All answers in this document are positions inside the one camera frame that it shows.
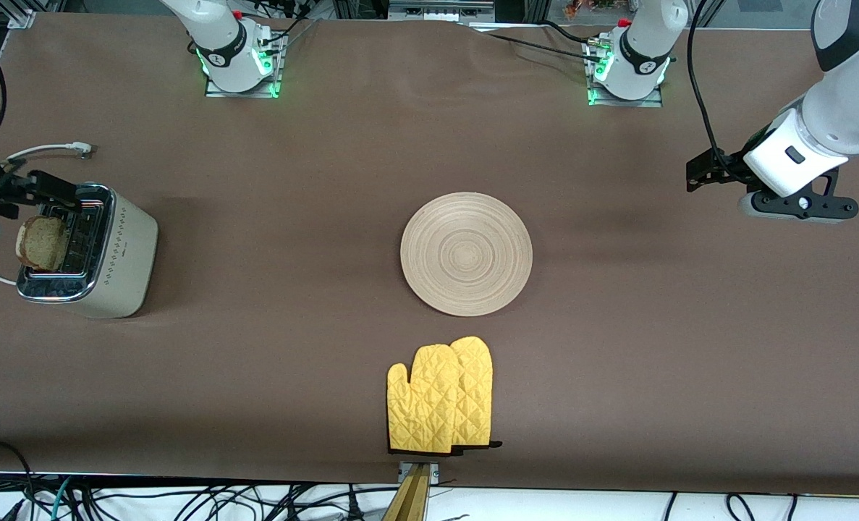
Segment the round placemat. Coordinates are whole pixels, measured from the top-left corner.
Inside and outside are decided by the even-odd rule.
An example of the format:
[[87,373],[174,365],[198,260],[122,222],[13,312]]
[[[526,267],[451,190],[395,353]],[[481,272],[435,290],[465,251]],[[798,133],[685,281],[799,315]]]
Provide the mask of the round placemat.
[[455,316],[480,316],[522,291],[532,271],[532,241],[501,201],[457,192],[413,215],[400,241],[400,264],[426,304]]

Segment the quilted fabric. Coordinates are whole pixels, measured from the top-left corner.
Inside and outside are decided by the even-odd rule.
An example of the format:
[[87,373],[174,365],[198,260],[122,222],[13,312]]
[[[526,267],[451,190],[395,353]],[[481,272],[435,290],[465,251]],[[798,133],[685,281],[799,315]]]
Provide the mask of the quilted fabric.
[[409,382],[402,363],[387,371],[387,432],[392,451],[452,451],[460,373],[455,351],[442,344],[417,350]]
[[455,406],[454,445],[488,446],[493,398],[490,349],[477,336],[452,342],[460,367]]

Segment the brown table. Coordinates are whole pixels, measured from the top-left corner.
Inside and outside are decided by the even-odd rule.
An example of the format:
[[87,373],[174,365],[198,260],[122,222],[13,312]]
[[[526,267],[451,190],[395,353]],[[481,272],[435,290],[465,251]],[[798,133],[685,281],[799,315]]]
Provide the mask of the brown table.
[[[393,481],[387,368],[477,334],[503,447],[443,461],[459,485],[859,492],[859,217],[688,195],[708,143],[685,60],[663,109],[592,108],[572,59],[452,23],[326,22],[291,46],[280,99],[227,100],[202,96],[186,43],[173,17],[42,14],[4,53],[0,156],[101,145],[36,166],[161,227],[137,317],[0,284],[0,439],[36,469]],[[697,44],[728,151],[820,76],[808,33]],[[859,158],[843,174],[859,200]],[[463,190],[513,207],[535,248],[525,291],[473,319],[399,267],[410,215]]]

